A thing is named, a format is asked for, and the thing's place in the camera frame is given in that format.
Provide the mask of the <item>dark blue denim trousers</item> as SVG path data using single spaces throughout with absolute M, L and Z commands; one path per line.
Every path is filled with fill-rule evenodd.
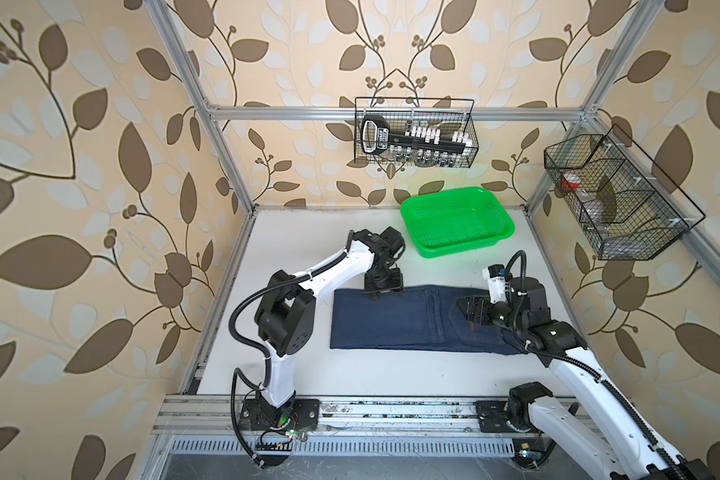
M 329 346 L 338 350 L 413 350 L 517 355 L 513 335 L 467 321 L 457 301 L 486 290 L 422 285 L 378 299 L 358 289 L 334 292 Z

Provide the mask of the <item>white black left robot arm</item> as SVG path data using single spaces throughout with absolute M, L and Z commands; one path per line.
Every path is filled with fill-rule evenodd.
M 253 431 L 309 429 L 317 425 L 317 400 L 298 400 L 294 355 L 311 338 L 318 301 L 358 275 L 361 291 L 371 300 L 403 291 L 396 262 L 405 241 L 392 227 L 382 233 L 367 229 L 348 233 L 345 246 L 313 267 L 294 274 L 274 273 L 266 287 L 246 297 L 228 319 L 232 338 L 263 354 L 264 378 L 254 384 L 237 368 L 235 383 L 245 383 L 254 396 L 243 402 L 233 423 L 250 423 Z

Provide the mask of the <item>green perforated plastic basket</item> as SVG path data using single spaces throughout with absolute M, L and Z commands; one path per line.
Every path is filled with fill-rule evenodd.
M 480 187 L 412 197 L 400 213 L 416 250 L 427 259 L 490 247 L 515 232 L 496 196 Z

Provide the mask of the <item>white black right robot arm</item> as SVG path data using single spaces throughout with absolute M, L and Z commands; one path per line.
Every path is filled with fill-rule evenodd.
M 554 320 L 544 287 L 494 264 L 482 272 L 488 291 L 458 299 L 473 325 L 509 334 L 520 352 L 535 356 L 562 381 L 594 423 L 588 428 L 538 381 L 510 389 L 502 412 L 477 409 L 483 420 L 518 433 L 540 432 L 593 479 L 710 479 L 701 459 L 688 460 L 622 394 L 583 337 Z

